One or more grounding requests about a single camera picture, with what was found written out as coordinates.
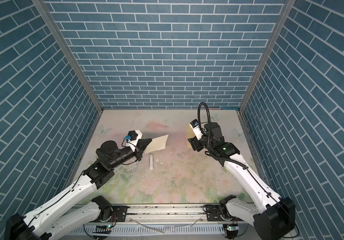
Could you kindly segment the beige letter paper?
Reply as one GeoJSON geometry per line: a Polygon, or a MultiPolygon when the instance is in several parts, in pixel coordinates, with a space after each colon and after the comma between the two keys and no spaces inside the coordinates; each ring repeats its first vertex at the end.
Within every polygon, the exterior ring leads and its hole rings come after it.
{"type": "Polygon", "coordinates": [[[152,139],[150,144],[146,147],[144,153],[148,154],[148,153],[165,149],[167,139],[168,139],[168,135],[164,135],[164,136],[152,139]]]}

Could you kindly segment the yellow envelope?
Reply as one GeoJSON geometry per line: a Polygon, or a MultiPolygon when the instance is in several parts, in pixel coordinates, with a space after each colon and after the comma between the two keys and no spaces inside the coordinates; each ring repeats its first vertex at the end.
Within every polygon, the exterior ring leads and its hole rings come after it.
{"type": "Polygon", "coordinates": [[[191,128],[191,125],[190,124],[187,124],[186,125],[186,138],[187,139],[191,139],[191,138],[194,138],[196,135],[195,133],[193,132],[192,128],[191,128]]]}

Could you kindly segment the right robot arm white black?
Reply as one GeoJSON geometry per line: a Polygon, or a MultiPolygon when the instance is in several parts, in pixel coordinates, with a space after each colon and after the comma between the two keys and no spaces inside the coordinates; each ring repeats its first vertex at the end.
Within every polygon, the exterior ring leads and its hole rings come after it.
{"type": "Polygon", "coordinates": [[[253,200],[247,204],[230,195],[221,200],[220,206],[225,218],[237,217],[252,225],[263,240],[278,240],[297,227],[295,203],[282,198],[271,189],[249,166],[241,152],[225,141],[217,123],[204,127],[198,120],[190,122],[195,137],[189,138],[193,150],[206,149],[206,155],[218,161],[242,185],[253,200]]]}

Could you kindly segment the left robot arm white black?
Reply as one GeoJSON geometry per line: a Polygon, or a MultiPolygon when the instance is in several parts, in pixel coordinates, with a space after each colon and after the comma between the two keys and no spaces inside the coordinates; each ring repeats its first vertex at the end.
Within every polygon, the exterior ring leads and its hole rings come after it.
{"type": "Polygon", "coordinates": [[[131,142],[119,149],[115,141],[106,141],[96,150],[97,160],[77,180],[38,208],[14,214],[6,221],[6,240],[58,240],[72,230],[95,220],[107,222],[112,217],[111,203],[103,196],[93,198],[84,207],[67,213],[80,200],[97,191],[113,176],[114,169],[130,159],[141,160],[151,139],[131,142]]]}

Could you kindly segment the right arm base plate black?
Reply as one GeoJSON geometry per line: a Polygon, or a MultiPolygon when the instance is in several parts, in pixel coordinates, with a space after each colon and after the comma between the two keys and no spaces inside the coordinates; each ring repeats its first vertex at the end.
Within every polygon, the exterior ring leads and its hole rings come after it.
{"type": "Polygon", "coordinates": [[[242,221],[242,219],[237,217],[231,217],[227,213],[223,213],[220,209],[220,205],[215,204],[205,204],[202,206],[202,209],[207,217],[208,222],[238,222],[242,221]]]}

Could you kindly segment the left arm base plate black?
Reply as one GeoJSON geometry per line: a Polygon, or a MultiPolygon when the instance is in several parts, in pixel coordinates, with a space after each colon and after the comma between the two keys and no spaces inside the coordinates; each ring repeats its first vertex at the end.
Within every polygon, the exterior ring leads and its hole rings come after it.
{"type": "Polygon", "coordinates": [[[112,206],[104,210],[100,210],[95,220],[92,222],[110,222],[110,223],[123,223],[126,220],[128,206],[112,206]]]}

